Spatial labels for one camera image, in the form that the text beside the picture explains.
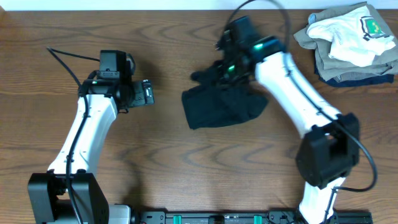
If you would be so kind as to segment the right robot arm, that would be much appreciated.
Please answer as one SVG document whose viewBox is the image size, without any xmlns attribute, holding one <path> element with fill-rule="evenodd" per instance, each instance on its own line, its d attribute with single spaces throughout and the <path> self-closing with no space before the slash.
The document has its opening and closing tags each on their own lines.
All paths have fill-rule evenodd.
<svg viewBox="0 0 398 224">
<path fill-rule="evenodd" d="M 338 191 L 359 162 L 359 121 L 327 102 L 301 74 L 287 48 L 276 37 L 225 34 L 223 83 L 254 75 L 294 123 L 302 142 L 295 161 L 305 180 L 298 212 L 305 223 L 326 223 L 333 216 Z"/>
</svg>

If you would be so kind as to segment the black polo shirt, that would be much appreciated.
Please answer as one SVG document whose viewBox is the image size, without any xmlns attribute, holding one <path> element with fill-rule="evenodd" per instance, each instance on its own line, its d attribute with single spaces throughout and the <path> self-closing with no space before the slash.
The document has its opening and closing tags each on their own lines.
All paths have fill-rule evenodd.
<svg viewBox="0 0 398 224">
<path fill-rule="evenodd" d="M 220 128 L 245 123 L 257 118 L 268 105 L 268 99 L 246 85 L 218 87 L 217 60 L 205 70 L 190 75 L 199 83 L 182 92 L 182 105 L 190 129 Z"/>
</svg>

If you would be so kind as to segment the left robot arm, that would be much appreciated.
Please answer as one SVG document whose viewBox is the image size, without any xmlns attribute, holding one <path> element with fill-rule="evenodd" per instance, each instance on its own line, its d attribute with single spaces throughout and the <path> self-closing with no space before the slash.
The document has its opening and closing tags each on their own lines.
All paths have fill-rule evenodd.
<svg viewBox="0 0 398 224">
<path fill-rule="evenodd" d="M 36 223 L 138 223 L 128 205 L 110 205 L 96 171 L 104 140 L 119 112 L 154 104 L 149 80 L 87 79 L 67 139 L 47 172 L 33 173 L 28 193 Z"/>
</svg>

